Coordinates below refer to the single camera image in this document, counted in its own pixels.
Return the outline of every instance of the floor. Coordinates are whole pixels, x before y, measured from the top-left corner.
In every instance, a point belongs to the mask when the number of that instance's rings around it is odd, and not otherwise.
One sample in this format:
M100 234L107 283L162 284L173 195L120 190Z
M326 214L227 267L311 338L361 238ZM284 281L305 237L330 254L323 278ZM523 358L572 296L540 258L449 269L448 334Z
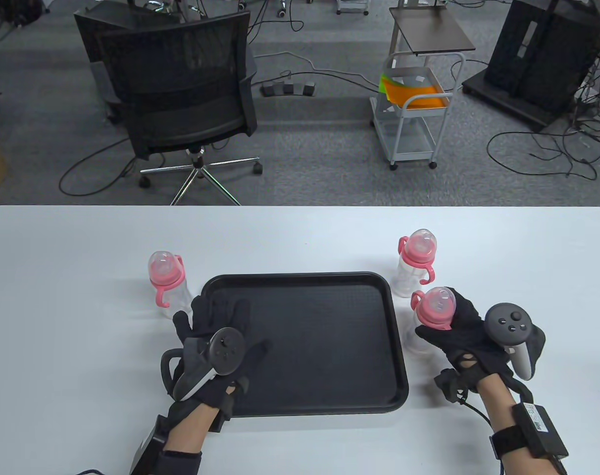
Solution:
M206 0L210 14L235 9L235 2ZM112 188L88 197L68 197L58 179L75 161L119 138L125 131L105 119L88 69L87 55L72 13L91 2L56 0L51 14L13 32L0 43L0 145L10 174L0 187L0 204L167 204L183 174L155 176L148 190L131 174ZM267 23L253 44L255 54L291 50L310 57L318 67L350 70L375 80L388 51L392 23L388 7L373 0L370 15L336 15L335 0L296 0L294 20ZM257 9L257 2L252 9ZM490 1L478 9L450 5L477 49L468 57L487 60L497 41L508 6ZM271 2L267 19L275 20ZM257 60L256 79L275 77L307 64L290 56ZM450 84L449 61L433 66ZM467 73L483 66L469 63ZM489 138L503 131L526 130L472 97L459 94L438 157L439 166L401 165L391 172L371 117L371 93L357 86L316 76L316 97L262 98L254 89L259 127L251 138L230 140L221 151L208 150L209 160L259 155L262 176L250 168L219 170L217 178L243 204L372 205L372 206L600 206L600 160L597 181L576 177L526 177L509 172L485 152ZM579 156L596 154L594 144L571 139ZM497 155L525 171L566 170L567 161L539 162L529 138L503 138ZM87 192L108 183L132 158L123 144L87 161L64 183L72 192ZM169 154L168 165L185 163L182 153ZM151 158L151 165L159 163ZM196 183L183 204L227 204L205 181Z

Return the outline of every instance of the baby bottle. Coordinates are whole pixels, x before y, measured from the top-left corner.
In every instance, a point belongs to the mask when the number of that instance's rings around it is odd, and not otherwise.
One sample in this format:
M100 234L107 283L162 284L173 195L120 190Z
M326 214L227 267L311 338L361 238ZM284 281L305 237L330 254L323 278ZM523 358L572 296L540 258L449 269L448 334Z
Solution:
M181 256L167 251L157 251L148 261L150 283L157 289L155 303L169 319L179 310L192 314L192 295L185 280Z
M456 297L447 287L434 287L425 294L417 290L412 294L410 307L414 310L414 324L408 331L406 345L414 353L427 354L433 346L415 333L415 328L423 324L436 330L451 330L452 318L456 312Z
M398 251L399 265L391 287L399 297L409 298L421 285L434 280L436 238L427 229L419 229L399 239Z

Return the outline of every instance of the chrome chair leg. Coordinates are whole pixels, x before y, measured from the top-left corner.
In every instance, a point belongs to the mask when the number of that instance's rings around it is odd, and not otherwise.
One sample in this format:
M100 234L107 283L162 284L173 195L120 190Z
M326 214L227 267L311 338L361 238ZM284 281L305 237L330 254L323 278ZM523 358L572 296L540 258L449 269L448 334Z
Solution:
M150 175L154 173L163 172L182 172L183 170L192 170L193 165L177 165L176 167L163 167L163 168L146 168L146 170L140 170L142 175Z
M235 165L237 163L252 163L255 161L259 161L259 156L253 156L252 158L239 158L239 160L226 160L226 161L217 161L216 163L207 163L205 166L207 168L212 167L223 167L225 165Z
M229 191L227 191L223 185L221 185L216 178L214 178L210 172L208 172L205 167L201 168L201 172L203 172L203 176L205 176L205 178L207 178L207 181L209 181L210 183L212 183L212 185L214 185L216 187L217 190L219 190L221 193L223 193L232 203L236 204L237 206L240 206L241 204L239 203L239 200L236 199L235 197L232 196L232 193L230 193Z
M188 178L186 179L186 181L183 182L182 187L179 188L179 191L173 198L173 201L170 202L170 206L175 206L176 204L178 204L181 201L181 199L183 198L183 195L185 195L185 192L187 192L188 188L190 187L190 185L192 185L192 182L195 181L195 179L197 178L197 175L199 174L199 172L201 170L202 170L202 168L192 168L192 171L188 175Z

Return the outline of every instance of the white label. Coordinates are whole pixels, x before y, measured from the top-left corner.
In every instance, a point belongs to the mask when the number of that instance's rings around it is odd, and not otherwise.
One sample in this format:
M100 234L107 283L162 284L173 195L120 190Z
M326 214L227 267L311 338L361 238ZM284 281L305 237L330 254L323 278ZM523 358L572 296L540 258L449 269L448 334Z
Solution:
M533 425L536 426L538 432L548 432L547 425L544 423L538 412L538 408L533 404L524 403L524 408L529 413L529 417L533 421Z

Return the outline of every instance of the white cart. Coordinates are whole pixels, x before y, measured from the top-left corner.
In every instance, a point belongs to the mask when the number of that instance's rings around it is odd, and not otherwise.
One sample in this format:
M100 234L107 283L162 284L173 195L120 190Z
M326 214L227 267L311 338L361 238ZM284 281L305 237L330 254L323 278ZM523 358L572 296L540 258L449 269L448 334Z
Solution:
M410 68L393 68L395 58L399 55L412 54L411 52L395 52L390 54L384 65L384 75L393 79L393 81L402 84L408 80L425 80L431 84L437 91L435 94L414 95L409 98L402 108L392 104L384 93L377 93L376 97L370 98L370 104L373 108L373 118L371 125L375 127L379 141L386 159L390 162L390 169L397 169L398 161L428 160L430 168L436 168L436 153L443 140L443 133L447 125L447 119L450 114L454 92L458 87L461 72L465 65L465 55L461 52L452 53L429 53L421 54L427 57L440 55L455 55L460 61L460 68L456 75L456 80L451 92L441 92L441 84L434 75L433 71L427 66ZM440 108L411 108L411 104L421 99L440 99L443 107ZM425 122L425 118L442 117L441 129L436 136L436 140L430 133L430 129Z

